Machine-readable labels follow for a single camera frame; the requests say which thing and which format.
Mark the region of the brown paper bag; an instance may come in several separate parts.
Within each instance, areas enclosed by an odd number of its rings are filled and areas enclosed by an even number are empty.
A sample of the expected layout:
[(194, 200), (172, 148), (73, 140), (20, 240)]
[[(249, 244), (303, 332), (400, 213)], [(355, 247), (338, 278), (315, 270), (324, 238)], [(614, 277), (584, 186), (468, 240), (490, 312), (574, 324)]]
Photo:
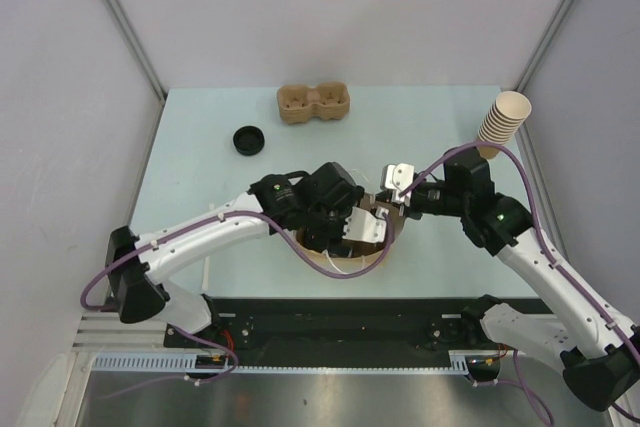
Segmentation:
[[(379, 200), (374, 193), (374, 184), (358, 169), (348, 169), (347, 172), (355, 178), (357, 183), (364, 187), (365, 194), (360, 200), (358, 207), (371, 211), (374, 215), (380, 209), (387, 209), (388, 215), (393, 222), (394, 239), (397, 240), (404, 228), (406, 218), (402, 216), (400, 207)], [(342, 251), (335, 247), (332, 251), (328, 249), (317, 252), (311, 249), (312, 240), (304, 229), (295, 232), (294, 238), (305, 254), (323, 270), (336, 273), (337, 275), (347, 275), (368, 269), (381, 255), (385, 248), (385, 242), (366, 243), (353, 240), (343, 240)]]

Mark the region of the white straw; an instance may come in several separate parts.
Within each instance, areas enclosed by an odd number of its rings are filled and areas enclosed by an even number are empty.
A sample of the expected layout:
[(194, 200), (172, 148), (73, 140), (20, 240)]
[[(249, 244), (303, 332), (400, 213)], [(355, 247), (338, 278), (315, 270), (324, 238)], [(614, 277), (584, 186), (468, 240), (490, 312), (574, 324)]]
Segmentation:
[(206, 294), (209, 291), (211, 275), (211, 247), (208, 246), (203, 257), (201, 291)]

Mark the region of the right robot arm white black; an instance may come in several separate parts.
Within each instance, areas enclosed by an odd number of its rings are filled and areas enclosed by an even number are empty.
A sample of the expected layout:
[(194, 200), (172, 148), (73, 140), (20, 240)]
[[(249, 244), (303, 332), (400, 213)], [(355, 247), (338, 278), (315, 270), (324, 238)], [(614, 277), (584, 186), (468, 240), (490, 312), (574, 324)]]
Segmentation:
[(518, 274), (559, 321), (554, 327), (485, 295), (466, 311), (463, 340), (505, 344), (558, 372), (587, 407), (604, 412), (639, 380), (639, 327), (571, 267), (541, 229), (533, 208), (496, 191), (477, 149), (453, 149), (444, 178), (428, 182), (409, 164), (390, 164), (381, 196), (407, 216), (460, 220), (466, 237)]

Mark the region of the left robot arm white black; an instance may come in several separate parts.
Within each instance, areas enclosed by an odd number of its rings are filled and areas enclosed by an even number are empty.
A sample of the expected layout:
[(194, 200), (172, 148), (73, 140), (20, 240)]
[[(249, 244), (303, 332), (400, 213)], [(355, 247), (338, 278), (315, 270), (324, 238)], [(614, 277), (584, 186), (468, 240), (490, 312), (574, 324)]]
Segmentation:
[(336, 162), (312, 173), (269, 174), (217, 209), (156, 232), (128, 226), (109, 238), (106, 276), (113, 309), (123, 324), (161, 320), (186, 332), (197, 345), (214, 344), (221, 323), (203, 294), (173, 283), (182, 269), (240, 242), (278, 234), (292, 243), (301, 231), (307, 251), (346, 254), (353, 242), (384, 239), (384, 226), (361, 207), (363, 187)]

